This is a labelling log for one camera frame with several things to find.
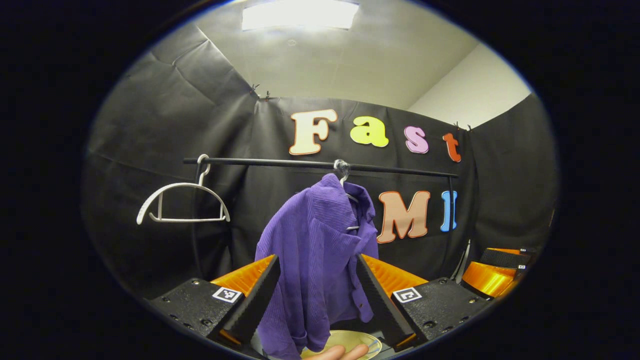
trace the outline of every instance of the hand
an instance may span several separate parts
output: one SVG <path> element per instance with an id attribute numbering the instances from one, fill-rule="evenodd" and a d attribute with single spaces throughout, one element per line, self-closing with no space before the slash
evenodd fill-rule
<path id="1" fill-rule="evenodd" d="M 357 360 L 369 352 L 369 347 L 360 344 L 346 354 L 345 351 L 342 345 L 335 345 L 322 354 L 308 357 L 306 360 Z"/>

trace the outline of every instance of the clothes hanger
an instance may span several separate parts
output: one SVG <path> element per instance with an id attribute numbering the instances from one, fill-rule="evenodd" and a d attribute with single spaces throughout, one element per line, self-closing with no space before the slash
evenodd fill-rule
<path id="1" fill-rule="evenodd" d="M 333 162 L 333 168 L 335 170 L 338 170 L 341 174 L 342 174 L 342 179 L 340 179 L 340 185 L 342 185 L 342 188 L 344 188 L 344 181 L 347 179 L 347 177 L 349 177 L 349 164 L 346 163 L 344 160 L 336 160 Z M 351 195 L 348 192 L 344 192 L 347 197 L 353 201 L 355 201 L 356 203 L 360 203 L 360 201 L 353 195 Z M 347 227 L 347 231 L 349 230 L 357 230 L 359 229 L 360 226 L 349 226 Z"/>
<path id="2" fill-rule="evenodd" d="M 198 158 L 198 164 L 205 158 L 208 158 L 206 154 L 200 155 Z M 209 169 L 211 169 L 211 164 L 207 164 L 206 170 L 202 174 L 200 174 L 200 179 L 197 184 L 194 183 L 175 183 L 163 186 L 162 188 L 156 190 L 143 204 L 138 212 L 138 217 L 136 219 L 138 225 L 142 224 L 142 220 L 145 217 L 145 212 L 147 212 L 147 208 L 151 205 L 151 202 L 157 197 L 158 198 L 158 216 L 156 217 L 153 213 L 149 212 L 149 217 L 155 222 L 212 222 L 212 221 L 222 221 L 226 220 L 227 222 L 231 221 L 229 217 L 229 212 L 227 211 L 227 207 L 222 199 L 218 196 L 218 194 L 214 193 L 211 189 L 202 186 L 202 181 L 204 180 L 205 175 L 209 173 Z M 215 196 L 215 198 L 220 201 L 220 217 L 219 218 L 203 218 L 203 219 L 184 219 L 184 218 L 163 218 L 162 217 L 162 200 L 163 193 L 172 188 L 178 187 L 189 187 L 204 190 L 211 195 Z"/>

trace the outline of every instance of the clothing rack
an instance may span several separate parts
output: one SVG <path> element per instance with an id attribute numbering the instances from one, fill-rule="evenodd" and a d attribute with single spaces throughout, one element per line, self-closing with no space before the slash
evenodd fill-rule
<path id="1" fill-rule="evenodd" d="M 299 168 L 325 168 L 334 170 L 334 163 L 324 163 L 318 161 L 299 161 L 299 160 L 265 160 L 265 159 L 234 159 L 234 158 L 204 158 L 199 163 L 198 158 L 185 158 L 182 160 L 185 164 L 196 164 L 196 179 L 200 173 L 200 167 L 203 164 L 226 164 L 226 165 L 253 165 L 253 166 L 265 166 L 265 167 L 299 167 Z M 408 175 L 422 175 L 422 176 L 435 176 L 435 177 L 446 177 L 449 180 L 449 239 L 452 237 L 453 233 L 453 220 L 454 220 L 454 202 L 453 202 L 453 183 L 451 179 L 457 178 L 456 174 L 449 174 L 446 172 L 435 172 L 435 171 L 427 171 L 427 170 L 414 170 L 409 168 L 394 168 L 394 167 L 378 167 L 374 165 L 359 165 L 359 164 L 348 164 L 349 171 L 365 171 L 365 172 L 386 172 L 392 174 L 408 174 Z M 200 268 L 200 259 L 198 256 L 198 250 L 195 240 L 195 230 L 192 227 L 192 241 L 193 241 L 193 250 L 194 255 L 196 257 L 196 265 L 198 270 L 202 274 L 202 269 Z M 449 242 L 447 242 L 447 246 L 445 248 L 445 254 L 449 248 Z"/>

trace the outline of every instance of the white wall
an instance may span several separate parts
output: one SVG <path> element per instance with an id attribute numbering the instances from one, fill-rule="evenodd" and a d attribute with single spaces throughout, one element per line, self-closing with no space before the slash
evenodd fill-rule
<path id="1" fill-rule="evenodd" d="M 504 113 L 531 94 L 528 84 L 491 49 L 479 44 L 409 111 L 467 129 Z"/>

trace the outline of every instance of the purple shirt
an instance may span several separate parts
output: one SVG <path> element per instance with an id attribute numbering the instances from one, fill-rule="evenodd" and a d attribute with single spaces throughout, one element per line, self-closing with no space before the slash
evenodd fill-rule
<path id="1" fill-rule="evenodd" d="M 324 348 L 332 323 L 371 320 L 355 256 L 378 258 L 374 216 L 367 190 L 351 183 L 343 189 L 335 174 L 327 174 L 271 218 L 255 253 L 256 261 L 272 254 L 280 258 L 280 278 L 258 325 L 267 355 L 300 359 L 305 346 L 314 352 Z"/>

